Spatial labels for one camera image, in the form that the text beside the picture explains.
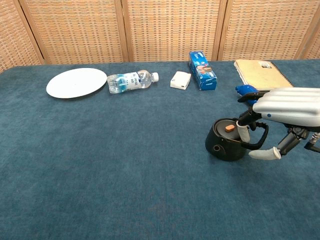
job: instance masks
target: spiral binding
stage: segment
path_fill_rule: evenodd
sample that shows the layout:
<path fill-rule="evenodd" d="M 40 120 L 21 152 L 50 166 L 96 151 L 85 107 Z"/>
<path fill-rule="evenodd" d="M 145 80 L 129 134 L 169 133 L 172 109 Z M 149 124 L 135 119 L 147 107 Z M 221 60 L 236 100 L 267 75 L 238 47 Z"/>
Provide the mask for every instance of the spiral binding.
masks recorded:
<path fill-rule="evenodd" d="M 284 79 L 292 86 L 294 87 L 294 85 L 290 82 L 290 80 L 277 68 L 277 66 L 271 62 L 272 66 L 274 67 L 274 69 L 276 69 L 278 71 L 278 73 L 280 73 L 282 75 L 282 77 L 284 77 Z"/>

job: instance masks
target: bottle cap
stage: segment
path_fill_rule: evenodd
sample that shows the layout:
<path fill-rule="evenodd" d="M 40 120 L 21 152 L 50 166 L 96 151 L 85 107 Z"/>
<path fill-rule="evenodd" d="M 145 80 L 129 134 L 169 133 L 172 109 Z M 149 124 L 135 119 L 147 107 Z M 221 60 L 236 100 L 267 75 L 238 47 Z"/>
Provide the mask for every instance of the bottle cap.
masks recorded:
<path fill-rule="evenodd" d="M 152 81 L 153 83 L 159 81 L 159 75 L 158 75 L 157 72 L 153 72 L 151 75 L 152 75 L 152 77 L 153 77 L 153 81 Z"/>

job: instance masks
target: plastic bottle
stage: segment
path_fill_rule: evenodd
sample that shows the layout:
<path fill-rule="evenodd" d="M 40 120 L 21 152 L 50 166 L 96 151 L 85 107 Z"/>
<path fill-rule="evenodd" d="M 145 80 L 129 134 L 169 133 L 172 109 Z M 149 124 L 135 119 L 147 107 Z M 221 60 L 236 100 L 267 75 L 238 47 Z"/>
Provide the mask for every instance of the plastic bottle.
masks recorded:
<path fill-rule="evenodd" d="M 158 73 L 149 73 L 146 70 L 125 74 L 114 74 L 107 78 L 111 94 L 119 94 L 134 89 L 146 89 L 151 83 L 158 82 Z"/>

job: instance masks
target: plate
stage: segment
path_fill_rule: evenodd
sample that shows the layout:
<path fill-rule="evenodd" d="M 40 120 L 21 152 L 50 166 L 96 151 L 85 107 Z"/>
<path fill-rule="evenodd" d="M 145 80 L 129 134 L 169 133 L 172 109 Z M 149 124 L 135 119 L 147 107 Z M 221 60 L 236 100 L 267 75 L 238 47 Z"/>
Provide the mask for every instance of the plate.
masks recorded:
<path fill-rule="evenodd" d="M 107 82 L 107 75 L 95 68 L 77 68 L 60 73 L 46 86 L 55 98 L 70 99 L 91 94 Z"/>

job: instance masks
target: kettle handle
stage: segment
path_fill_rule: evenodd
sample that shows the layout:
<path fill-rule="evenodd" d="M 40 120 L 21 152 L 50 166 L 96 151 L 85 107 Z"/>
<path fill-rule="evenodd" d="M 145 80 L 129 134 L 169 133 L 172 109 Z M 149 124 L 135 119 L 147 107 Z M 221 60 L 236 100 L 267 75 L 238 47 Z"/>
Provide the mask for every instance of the kettle handle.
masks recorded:
<path fill-rule="evenodd" d="M 269 126 L 263 122 L 256 122 L 256 126 L 258 128 L 264 129 L 262 137 L 260 138 L 260 140 L 257 143 L 248 143 L 248 142 L 241 141 L 241 146 L 243 148 L 249 149 L 249 150 L 257 150 L 257 149 L 261 148 L 262 145 L 264 144 L 264 142 L 267 138 L 268 132 L 269 132 Z"/>

